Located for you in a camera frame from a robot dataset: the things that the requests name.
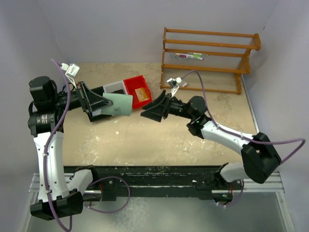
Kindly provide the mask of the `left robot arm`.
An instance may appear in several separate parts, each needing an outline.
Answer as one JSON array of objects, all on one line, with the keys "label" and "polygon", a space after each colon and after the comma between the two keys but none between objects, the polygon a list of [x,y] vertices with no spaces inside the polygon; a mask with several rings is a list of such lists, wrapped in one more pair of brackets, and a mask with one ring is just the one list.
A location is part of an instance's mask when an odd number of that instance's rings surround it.
[{"label": "left robot arm", "polygon": [[30,206],[30,213],[44,220],[80,214],[83,194],[98,180],[98,173],[94,165],[81,166],[66,182],[62,158],[64,118],[69,110],[81,107],[89,114],[93,104],[109,106],[112,101],[103,97],[103,87],[89,89],[84,82],[69,94],[58,92],[56,83],[47,76],[32,79],[29,91],[33,101],[28,109],[28,127],[37,149],[40,176],[38,202]]}]

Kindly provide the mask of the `black bin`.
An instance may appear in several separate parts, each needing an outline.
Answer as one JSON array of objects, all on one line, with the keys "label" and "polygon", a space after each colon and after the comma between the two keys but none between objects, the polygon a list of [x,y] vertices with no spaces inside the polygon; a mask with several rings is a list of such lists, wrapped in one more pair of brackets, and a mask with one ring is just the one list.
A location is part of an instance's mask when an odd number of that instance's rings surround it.
[{"label": "black bin", "polygon": [[82,86],[84,94],[85,107],[83,111],[87,113],[87,116],[91,122],[98,121],[106,118],[107,115],[101,112],[102,109],[112,106],[113,101],[103,97],[103,86],[89,89],[86,85]]}]

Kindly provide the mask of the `purple marker pen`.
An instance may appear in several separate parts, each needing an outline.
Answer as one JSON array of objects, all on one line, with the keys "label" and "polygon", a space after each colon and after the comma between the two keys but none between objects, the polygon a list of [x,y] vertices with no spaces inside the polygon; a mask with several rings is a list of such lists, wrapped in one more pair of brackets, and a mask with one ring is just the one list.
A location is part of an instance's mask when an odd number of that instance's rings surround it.
[{"label": "purple marker pen", "polygon": [[197,59],[197,60],[203,60],[203,57],[195,57],[192,55],[188,55],[188,54],[181,54],[181,53],[175,53],[176,55],[178,55],[180,58],[190,58],[190,59]]}]

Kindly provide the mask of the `gold card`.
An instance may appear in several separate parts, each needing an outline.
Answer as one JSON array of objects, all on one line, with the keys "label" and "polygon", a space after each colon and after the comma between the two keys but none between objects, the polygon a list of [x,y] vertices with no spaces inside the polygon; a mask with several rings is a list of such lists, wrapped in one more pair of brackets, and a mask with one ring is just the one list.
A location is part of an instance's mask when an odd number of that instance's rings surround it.
[{"label": "gold card", "polygon": [[135,93],[139,102],[147,101],[149,99],[147,91],[143,87],[135,89]]}]

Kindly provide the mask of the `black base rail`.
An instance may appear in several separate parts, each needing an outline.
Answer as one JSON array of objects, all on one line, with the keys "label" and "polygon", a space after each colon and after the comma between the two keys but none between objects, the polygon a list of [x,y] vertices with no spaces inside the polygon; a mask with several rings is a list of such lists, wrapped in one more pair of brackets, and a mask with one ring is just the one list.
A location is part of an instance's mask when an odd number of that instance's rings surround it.
[{"label": "black base rail", "polygon": [[240,188],[236,181],[251,179],[262,184],[266,181],[261,173],[245,173],[239,163],[222,166],[66,166],[66,174],[90,170],[94,185],[89,190],[103,189],[104,201],[117,197],[170,197],[218,199],[214,190],[227,191]]}]

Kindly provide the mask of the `grey clip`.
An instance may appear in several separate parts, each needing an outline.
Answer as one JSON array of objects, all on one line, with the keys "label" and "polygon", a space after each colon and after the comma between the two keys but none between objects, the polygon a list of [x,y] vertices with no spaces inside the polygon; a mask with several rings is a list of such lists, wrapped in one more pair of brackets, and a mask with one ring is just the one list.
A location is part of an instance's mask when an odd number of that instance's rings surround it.
[{"label": "grey clip", "polygon": [[178,59],[178,60],[181,59],[181,58],[180,58],[178,55],[176,55],[176,54],[171,54],[171,57],[172,57],[172,59]]}]

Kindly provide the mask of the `white bin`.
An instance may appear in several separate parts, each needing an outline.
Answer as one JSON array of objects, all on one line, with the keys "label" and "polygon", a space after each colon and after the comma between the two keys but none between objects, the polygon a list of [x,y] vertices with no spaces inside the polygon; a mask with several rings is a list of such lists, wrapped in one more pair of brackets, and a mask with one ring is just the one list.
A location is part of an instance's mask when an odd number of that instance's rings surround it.
[{"label": "white bin", "polygon": [[128,94],[123,80],[103,85],[103,90],[105,93]]}]

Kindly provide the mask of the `wooden shelf rack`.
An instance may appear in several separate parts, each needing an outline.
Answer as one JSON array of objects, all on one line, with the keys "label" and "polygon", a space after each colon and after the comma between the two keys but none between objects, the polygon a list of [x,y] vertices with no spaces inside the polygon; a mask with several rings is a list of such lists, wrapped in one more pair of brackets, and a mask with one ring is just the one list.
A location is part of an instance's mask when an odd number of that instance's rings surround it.
[{"label": "wooden shelf rack", "polygon": [[[232,37],[232,38],[245,38],[250,39],[249,44],[242,43],[223,43],[223,42],[209,42],[209,41],[194,41],[194,40],[181,40],[181,39],[170,39],[168,38],[169,33],[174,34],[188,34],[188,35],[201,35],[201,36],[215,36],[215,37]],[[164,84],[164,74],[165,70],[197,70],[203,72],[214,72],[214,73],[231,73],[234,75],[236,90],[224,90],[224,89],[207,89],[210,92],[220,92],[220,93],[231,93],[238,94],[242,93],[241,78],[244,74],[249,74],[251,72],[250,66],[250,54],[254,51],[259,51],[261,49],[261,40],[258,33],[255,34],[243,34],[243,33],[230,33],[230,32],[214,32],[214,31],[200,31],[200,30],[187,30],[187,29],[169,29],[164,28],[163,32],[163,49],[162,49],[162,59],[161,59],[161,77],[160,77],[160,88],[170,88],[169,85]],[[181,48],[168,48],[167,45],[186,45],[195,47],[212,47],[212,48],[226,48],[226,49],[238,49],[243,50],[243,53],[233,53],[233,52],[222,52],[222,51],[202,51],[197,49],[181,49]],[[204,62],[201,64],[171,64],[166,61],[166,54],[169,53],[181,53],[187,54],[188,52],[208,54],[209,56],[203,57],[203,60],[198,60],[199,62]],[[211,57],[215,58],[239,58],[240,61],[235,68],[227,67],[215,67],[213,64],[209,63]]]}]

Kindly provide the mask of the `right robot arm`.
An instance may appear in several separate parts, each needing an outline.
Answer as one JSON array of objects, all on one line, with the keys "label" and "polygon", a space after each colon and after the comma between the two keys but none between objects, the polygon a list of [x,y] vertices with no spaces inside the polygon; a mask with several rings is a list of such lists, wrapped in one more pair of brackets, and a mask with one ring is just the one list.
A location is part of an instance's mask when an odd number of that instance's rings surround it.
[{"label": "right robot arm", "polygon": [[217,142],[241,155],[240,163],[226,163],[216,171],[222,183],[249,178],[262,184],[281,164],[281,158],[264,133],[245,134],[215,124],[206,115],[207,106],[201,96],[193,96],[187,103],[165,91],[154,101],[145,105],[142,117],[161,122],[172,114],[187,118],[189,132],[201,139]]}]

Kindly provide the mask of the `red bin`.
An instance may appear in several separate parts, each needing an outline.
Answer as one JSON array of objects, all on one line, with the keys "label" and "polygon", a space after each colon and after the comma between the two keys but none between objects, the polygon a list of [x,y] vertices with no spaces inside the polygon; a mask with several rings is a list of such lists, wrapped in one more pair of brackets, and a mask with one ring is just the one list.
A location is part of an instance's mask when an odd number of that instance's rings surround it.
[{"label": "red bin", "polygon": [[134,110],[142,108],[153,100],[143,75],[125,79],[124,84],[128,95],[133,96],[132,108]]}]

